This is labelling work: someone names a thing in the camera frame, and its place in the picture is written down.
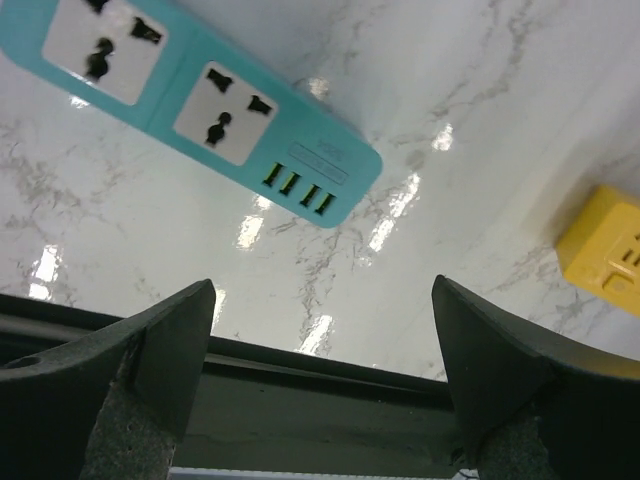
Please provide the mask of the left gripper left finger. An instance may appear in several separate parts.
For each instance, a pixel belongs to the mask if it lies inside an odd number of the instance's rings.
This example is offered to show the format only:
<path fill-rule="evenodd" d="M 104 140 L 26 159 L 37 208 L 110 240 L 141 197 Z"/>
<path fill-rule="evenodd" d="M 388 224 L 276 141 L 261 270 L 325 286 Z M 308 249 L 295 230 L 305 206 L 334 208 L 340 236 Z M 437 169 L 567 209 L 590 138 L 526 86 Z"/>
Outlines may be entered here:
<path fill-rule="evenodd" d="M 216 292 L 154 306 L 1 369 L 5 479 L 165 479 L 195 399 Z"/>

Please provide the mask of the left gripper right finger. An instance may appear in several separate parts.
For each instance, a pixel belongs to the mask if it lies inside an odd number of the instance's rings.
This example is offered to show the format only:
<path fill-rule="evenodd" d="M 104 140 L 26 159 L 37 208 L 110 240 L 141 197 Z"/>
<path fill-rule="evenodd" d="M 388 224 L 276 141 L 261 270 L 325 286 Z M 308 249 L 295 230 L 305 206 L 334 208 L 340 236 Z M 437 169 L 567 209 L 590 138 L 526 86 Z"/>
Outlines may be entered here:
<path fill-rule="evenodd" d="M 636 479 L 639 363 L 509 313 L 439 275 L 437 335 L 482 479 Z"/>

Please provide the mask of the yellow cube plug adapter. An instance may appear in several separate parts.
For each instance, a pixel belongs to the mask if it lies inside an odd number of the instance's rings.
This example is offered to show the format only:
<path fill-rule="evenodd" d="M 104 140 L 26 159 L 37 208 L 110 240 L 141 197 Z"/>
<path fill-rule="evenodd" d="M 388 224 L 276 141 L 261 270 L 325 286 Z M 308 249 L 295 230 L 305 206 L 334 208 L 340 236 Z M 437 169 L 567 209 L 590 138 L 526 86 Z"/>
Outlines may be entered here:
<path fill-rule="evenodd" d="M 571 284 L 639 315 L 639 199 L 598 186 L 555 244 Z"/>

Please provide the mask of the teal USB power strip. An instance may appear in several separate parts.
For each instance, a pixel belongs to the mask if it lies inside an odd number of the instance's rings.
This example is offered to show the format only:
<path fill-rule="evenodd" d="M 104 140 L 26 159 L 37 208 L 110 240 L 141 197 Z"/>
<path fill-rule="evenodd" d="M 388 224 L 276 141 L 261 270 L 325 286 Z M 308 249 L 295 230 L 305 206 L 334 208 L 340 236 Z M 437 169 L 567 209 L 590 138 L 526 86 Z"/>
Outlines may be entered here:
<path fill-rule="evenodd" d="M 380 155 L 173 1 L 5 1 L 15 64 L 324 228 L 382 171 Z"/>

